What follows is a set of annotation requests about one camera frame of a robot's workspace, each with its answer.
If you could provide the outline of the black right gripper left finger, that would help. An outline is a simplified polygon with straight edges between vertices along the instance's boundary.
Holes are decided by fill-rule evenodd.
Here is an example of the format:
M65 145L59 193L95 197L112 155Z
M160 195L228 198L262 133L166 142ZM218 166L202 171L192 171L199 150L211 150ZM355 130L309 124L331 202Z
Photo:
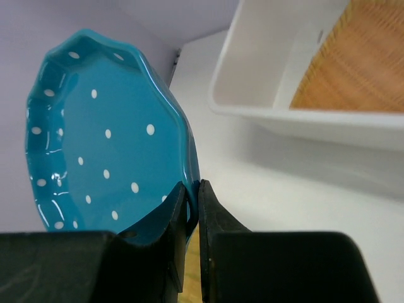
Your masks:
M175 302L182 292L186 188L125 231L1 235L2 302Z

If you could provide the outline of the blue polka dot ceramic plate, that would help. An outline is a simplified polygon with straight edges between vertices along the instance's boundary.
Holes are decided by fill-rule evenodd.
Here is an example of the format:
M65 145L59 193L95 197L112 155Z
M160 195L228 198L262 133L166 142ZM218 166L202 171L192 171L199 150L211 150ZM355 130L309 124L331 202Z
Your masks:
M27 98L25 155L49 232L122 232L187 191L198 222L198 156L177 100L135 46L89 29L49 50Z

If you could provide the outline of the orange fan-shaped woven plate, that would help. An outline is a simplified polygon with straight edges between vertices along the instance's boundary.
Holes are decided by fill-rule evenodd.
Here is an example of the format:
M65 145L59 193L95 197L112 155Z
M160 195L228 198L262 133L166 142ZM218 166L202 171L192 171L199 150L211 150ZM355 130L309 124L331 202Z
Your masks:
M350 1L290 108L402 113L403 1Z

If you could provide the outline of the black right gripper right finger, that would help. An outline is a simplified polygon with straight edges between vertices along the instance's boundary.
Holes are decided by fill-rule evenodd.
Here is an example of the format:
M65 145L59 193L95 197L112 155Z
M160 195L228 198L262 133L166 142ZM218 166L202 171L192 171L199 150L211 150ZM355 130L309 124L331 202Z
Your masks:
M204 302L378 302L356 243L341 232L253 232L201 182Z

